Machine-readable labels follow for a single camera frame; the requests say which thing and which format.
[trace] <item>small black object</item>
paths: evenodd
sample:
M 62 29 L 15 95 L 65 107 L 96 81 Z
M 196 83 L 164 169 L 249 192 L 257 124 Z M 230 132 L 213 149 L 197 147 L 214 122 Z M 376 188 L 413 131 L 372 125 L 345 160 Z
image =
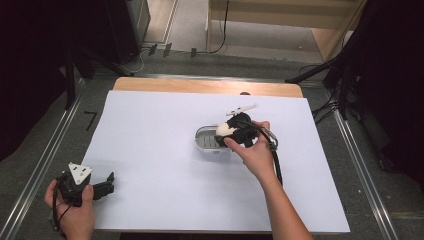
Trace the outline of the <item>small black object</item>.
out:
M 82 191 L 87 184 L 90 183 L 91 174 L 79 185 L 75 183 L 74 178 L 72 177 L 71 172 L 64 172 L 62 175 L 62 180 L 59 181 L 59 190 L 62 194 L 62 199 L 65 203 L 74 206 L 81 207 L 82 205 Z M 93 200 L 99 200 L 100 198 L 113 193 L 114 186 L 112 185 L 114 181 L 114 173 L 112 172 L 107 178 L 106 182 L 98 183 L 93 185 L 94 197 Z
M 197 55 L 197 48 L 191 48 L 191 58 L 195 58 Z
M 224 138 L 229 137 L 236 141 L 238 144 L 244 144 L 245 147 L 249 148 L 253 146 L 253 139 L 258 137 L 258 131 L 251 126 L 252 120 L 246 113 L 239 113 L 234 115 L 230 120 L 227 121 L 229 128 L 235 128 L 236 130 L 231 135 L 226 136 L 215 136 L 216 142 L 221 146 L 227 146 L 224 143 Z
M 169 53 L 171 52 L 171 46 L 172 46 L 172 43 L 166 44 L 165 51 L 163 52 L 163 57 L 169 56 Z
M 156 52 L 156 48 L 157 48 L 157 47 L 158 47 L 158 45 L 157 45 L 157 44 L 155 44 L 155 45 L 153 45 L 152 47 L 150 47 L 149 55 L 148 55 L 148 56 L 151 56 L 151 55 L 155 54 L 155 52 Z

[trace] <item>white sheet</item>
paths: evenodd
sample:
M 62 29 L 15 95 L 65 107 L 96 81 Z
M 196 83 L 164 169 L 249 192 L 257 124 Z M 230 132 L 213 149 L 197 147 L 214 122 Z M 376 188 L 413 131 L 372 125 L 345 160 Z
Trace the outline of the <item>white sheet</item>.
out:
M 278 137 L 284 189 L 311 232 L 349 226 L 306 99 L 110 91 L 83 160 L 91 183 L 115 173 L 115 192 L 95 202 L 96 229 L 270 231 L 263 191 L 230 151 L 204 153 L 202 126 L 246 112 Z

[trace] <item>finger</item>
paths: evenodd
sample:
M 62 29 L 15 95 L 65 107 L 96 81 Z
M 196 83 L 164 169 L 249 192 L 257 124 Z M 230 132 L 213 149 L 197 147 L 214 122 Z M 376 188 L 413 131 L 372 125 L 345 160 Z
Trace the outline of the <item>finger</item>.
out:
M 263 122 L 257 122 L 257 121 L 252 121 L 254 124 L 256 124 L 256 126 L 261 127 L 261 128 L 266 128 L 266 129 L 270 129 L 270 123 L 268 121 L 263 121 Z
M 267 130 L 270 129 L 270 123 L 268 121 L 263 121 L 263 122 L 252 121 L 252 122 L 260 128 L 265 128 Z M 264 142 L 264 141 L 268 142 L 265 136 L 263 136 L 262 134 L 259 134 L 258 142 Z
M 46 194 L 44 195 L 44 202 L 50 207 L 53 207 L 54 188 L 56 187 L 57 180 L 54 179 L 47 187 Z
M 240 144 L 238 144 L 236 141 L 234 141 L 233 139 L 229 137 L 224 138 L 224 143 L 228 146 L 229 149 L 233 150 L 238 155 L 240 155 L 245 149 L 244 147 L 240 146 Z
M 65 201 L 62 198 L 62 193 L 60 191 L 58 191 L 58 193 L 57 193 L 57 204 L 56 205 L 62 204 L 64 202 Z
M 82 191 L 82 205 L 81 207 L 91 206 L 93 203 L 93 197 L 94 197 L 94 189 L 92 185 L 85 186 L 84 190 Z

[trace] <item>white plastic part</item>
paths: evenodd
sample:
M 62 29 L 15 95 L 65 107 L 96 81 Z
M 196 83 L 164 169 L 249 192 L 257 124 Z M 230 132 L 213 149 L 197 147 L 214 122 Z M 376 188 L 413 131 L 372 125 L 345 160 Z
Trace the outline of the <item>white plastic part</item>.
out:
M 93 171 L 91 167 L 69 163 L 69 170 L 77 185 L 80 185 Z
M 258 107 L 258 104 L 256 104 L 256 103 L 251 105 L 251 106 L 239 107 L 236 110 L 227 113 L 227 116 L 236 115 L 236 114 L 239 114 L 241 112 L 245 112 L 247 110 L 250 110 L 252 108 L 257 108 L 257 107 Z
M 218 126 L 218 128 L 216 129 L 216 135 L 217 136 L 227 136 L 227 135 L 231 135 L 233 134 L 233 132 L 235 131 L 235 128 L 230 128 L 228 126 L 228 123 L 222 123 Z

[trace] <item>forearm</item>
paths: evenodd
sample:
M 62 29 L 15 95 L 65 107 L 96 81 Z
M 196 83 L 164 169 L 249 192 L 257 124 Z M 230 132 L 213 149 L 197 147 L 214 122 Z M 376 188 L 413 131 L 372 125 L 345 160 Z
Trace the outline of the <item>forearm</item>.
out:
M 80 238 L 80 237 L 75 237 L 75 238 L 66 238 L 67 240 L 91 240 L 91 237 L 83 237 L 83 238 Z
M 312 239 L 277 177 L 263 177 L 259 181 L 267 202 L 273 239 Z

